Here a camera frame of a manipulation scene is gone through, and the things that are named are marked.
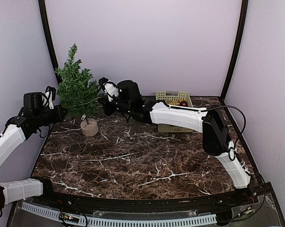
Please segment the artificial pine tree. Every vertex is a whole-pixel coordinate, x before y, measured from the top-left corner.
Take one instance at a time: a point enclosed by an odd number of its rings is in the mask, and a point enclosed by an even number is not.
[[[61,104],[72,116],[86,115],[87,124],[97,108],[100,87],[89,69],[81,69],[81,60],[75,61],[77,45],[74,44],[68,51],[68,59],[63,68],[55,72],[62,78],[58,92]]]

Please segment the wooden base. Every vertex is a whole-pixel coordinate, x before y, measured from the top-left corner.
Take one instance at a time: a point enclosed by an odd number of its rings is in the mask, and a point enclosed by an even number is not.
[[[94,136],[98,133],[97,121],[93,118],[89,118],[89,124],[87,124],[86,120],[82,121],[80,128],[85,136]]]

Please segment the marble table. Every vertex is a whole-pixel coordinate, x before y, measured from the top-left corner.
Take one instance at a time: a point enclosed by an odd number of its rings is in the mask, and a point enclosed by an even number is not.
[[[192,97],[192,103],[220,105],[216,97]],[[221,163],[203,151],[201,133],[158,133],[157,125],[126,123],[120,113],[108,117],[101,109],[95,119],[94,137],[83,136],[79,118],[57,123],[32,175],[50,178],[56,192],[108,199],[176,199],[234,190]],[[240,142],[238,148],[253,173]]]

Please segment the white wall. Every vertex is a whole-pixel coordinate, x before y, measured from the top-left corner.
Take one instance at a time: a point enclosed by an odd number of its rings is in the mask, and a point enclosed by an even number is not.
[[[57,86],[47,50],[38,1],[0,0],[0,133],[18,114],[27,92]],[[0,181],[30,176],[44,140],[33,135],[15,150],[0,169]],[[6,226],[10,206],[0,227]]]
[[[285,216],[285,0],[249,2],[226,103],[247,115],[244,137]]]
[[[60,66],[70,46],[95,78],[219,96],[241,0],[47,0]]]

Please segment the yellow basket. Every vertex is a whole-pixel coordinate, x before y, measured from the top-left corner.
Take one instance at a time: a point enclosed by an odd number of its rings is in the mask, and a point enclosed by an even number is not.
[[[190,95],[188,92],[180,92],[180,91],[157,91],[156,92],[156,100],[164,100],[164,101],[178,101],[180,98],[184,99],[189,107],[193,107]],[[159,124],[158,132],[193,132],[191,129],[182,128],[178,126],[168,125],[168,124]]]

